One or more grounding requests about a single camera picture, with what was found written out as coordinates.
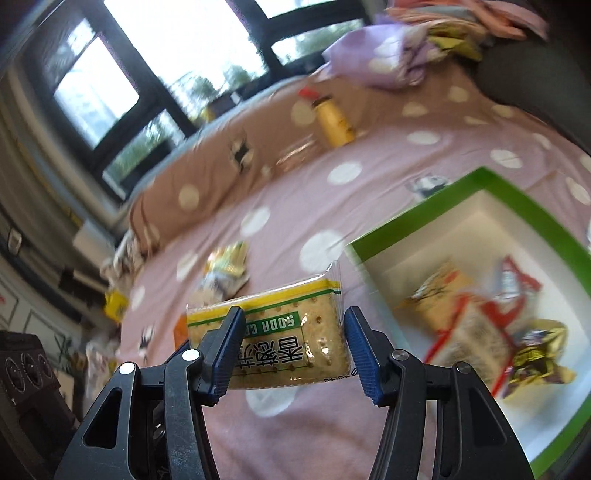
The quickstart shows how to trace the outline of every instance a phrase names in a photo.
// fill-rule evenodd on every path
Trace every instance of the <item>speaker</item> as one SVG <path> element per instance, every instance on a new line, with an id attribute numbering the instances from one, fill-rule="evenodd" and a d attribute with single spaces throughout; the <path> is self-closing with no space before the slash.
<path id="1" fill-rule="evenodd" d="M 35 335 L 0 331 L 0 477 L 50 480 L 77 427 Z"/>

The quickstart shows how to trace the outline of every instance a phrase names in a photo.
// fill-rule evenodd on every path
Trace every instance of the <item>yellow bottle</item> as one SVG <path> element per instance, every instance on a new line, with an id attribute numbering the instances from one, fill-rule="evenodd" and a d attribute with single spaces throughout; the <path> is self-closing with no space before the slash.
<path id="1" fill-rule="evenodd" d="M 318 123 L 332 147 L 342 147 L 355 140 L 355 130 L 330 95 L 320 97 L 318 92 L 305 87 L 300 90 L 300 96 L 313 100 Z"/>

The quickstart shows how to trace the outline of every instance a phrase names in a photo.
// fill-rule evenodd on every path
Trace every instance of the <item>yellow candy wrapper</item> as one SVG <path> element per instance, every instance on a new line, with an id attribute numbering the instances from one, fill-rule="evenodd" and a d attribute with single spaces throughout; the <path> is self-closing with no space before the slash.
<path id="1" fill-rule="evenodd" d="M 246 250 L 245 242 L 236 242 L 209 254 L 204 276 L 189 297 L 189 304 L 203 307 L 234 297 L 249 278 L 244 264 Z"/>
<path id="2" fill-rule="evenodd" d="M 510 397 L 517 389 L 533 383 L 572 382 L 577 374 L 558 364 L 566 346 L 567 334 L 564 323 L 534 320 L 513 357 L 513 364 L 509 368 L 509 384 L 503 396 Z"/>

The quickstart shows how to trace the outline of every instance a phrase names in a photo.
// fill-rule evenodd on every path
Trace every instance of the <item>screw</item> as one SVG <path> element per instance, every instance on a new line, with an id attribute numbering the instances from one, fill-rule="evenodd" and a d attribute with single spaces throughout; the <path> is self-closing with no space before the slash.
<path id="1" fill-rule="evenodd" d="M 397 348 L 392 352 L 392 358 L 398 360 L 399 362 L 404 362 L 405 360 L 408 360 L 408 352 L 406 350 L 402 350 L 401 348 Z"/>
<path id="2" fill-rule="evenodd" d="M 119 373 L 123 375 L 129 375 L 135 370 L 135 365 L 132 362 L 126 362 L 119 367 Z"/>
<path id="3" fill-rule="evenodd" d="M 192 362 L 193 360 L 199 358 L 199 355 L 199 350 L 191 348 L 183 352 L 183 360 L 185 360 L 186 362 Z"/>
<path id="4" fill-rule="evenodd" d="M 472 370 L 472 367 L 466 362 L 458 362 L 456 363 L 456 370 L 461 374 L 469 374 Z"/>

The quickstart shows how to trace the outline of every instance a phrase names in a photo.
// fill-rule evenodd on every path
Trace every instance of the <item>pink bedsheet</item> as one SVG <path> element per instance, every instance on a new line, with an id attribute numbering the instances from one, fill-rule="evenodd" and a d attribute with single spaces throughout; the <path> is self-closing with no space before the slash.
<path id="1" fill-rule="evenodd" d="M 358 305 L 387 331 L 345 245 L 417 201 L 417 179 L 454 181 L 487 166 L 525 190 L 577 239 L 591 216 L 591 158 L 523 112 L 495 105 L 453 63 L 423 85 L 392 93 L 389 115 L 354 143 L 329 152 L 214 214 L 151 259 L 137 278 L 122 327 L 121 357 L 140 365 L 142 328 L 154 325 L 148 364 L 174 350 L 173 327 L 208 253 L 249 242 L 254 293 L 298 280 L 340 258 L 345 307 Z M 386 411 L 356 377 L 327 384 L 229 391 L 205 409 L 223 479 L 366 479 Z M 427 419 L 420 478 L 431 478 L 433 419 Z"/>

